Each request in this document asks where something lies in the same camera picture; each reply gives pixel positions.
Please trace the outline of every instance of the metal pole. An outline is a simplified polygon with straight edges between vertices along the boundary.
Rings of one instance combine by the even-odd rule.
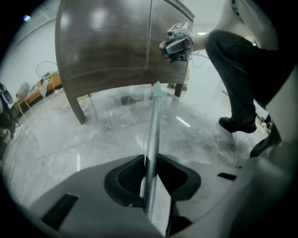
[[[145,160],[145,190],[144,190],[144,211],[152,213],[154,208],[156,190],[156,161],[159,152],[159,130],[160,130],[160,82],[157,81],[153,94],[153,109],[151,115],[147,156]]]

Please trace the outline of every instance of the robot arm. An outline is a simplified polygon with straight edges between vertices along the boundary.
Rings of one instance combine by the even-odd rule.
[[[167,37],[159,45],[162,55],[168,55],[171,62],[188,61],[193,47],[193,34],[188,22],[177,23],[167,31]]]

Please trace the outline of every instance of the black shoe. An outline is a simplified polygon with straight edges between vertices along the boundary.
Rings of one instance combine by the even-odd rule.
[[[253,133],[256,131],[256,116],[250,121],[245,124],[238,124],[237,122],[233,121],[231,118],[228,117],[221,117],[219,119],[219,124],[226,129],[228,132],[245,132],[245,133]]]

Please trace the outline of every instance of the ceiling light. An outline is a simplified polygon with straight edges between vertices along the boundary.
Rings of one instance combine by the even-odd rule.
[[[28,21],[30,18],[31,18],[31,17],[28,16],[28,15],[25,15],[25,16],[23,17],[24,21]]]
[[[190,127],[190,124],[183,121],[180,117],[176,117],[179,121],[181,121],[183,124],[185,124],[187,127]]]

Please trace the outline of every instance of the glossy floor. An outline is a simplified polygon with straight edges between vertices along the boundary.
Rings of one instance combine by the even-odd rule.
[[[179,99],[162,85],[160,153],[206,164],[242,165],[266,133],[260,128],[253,134],[228,133],[218,124],[220,116],[230,114],[228,97],[218,87],[208,96],[190,87]],[[146,153],[152,97],[151,85],[83,97],[83,125],[63,91],[35,104],[20,119],[22,133],[6,151],[5,177],[14,199],[29,207],[78,170]]]

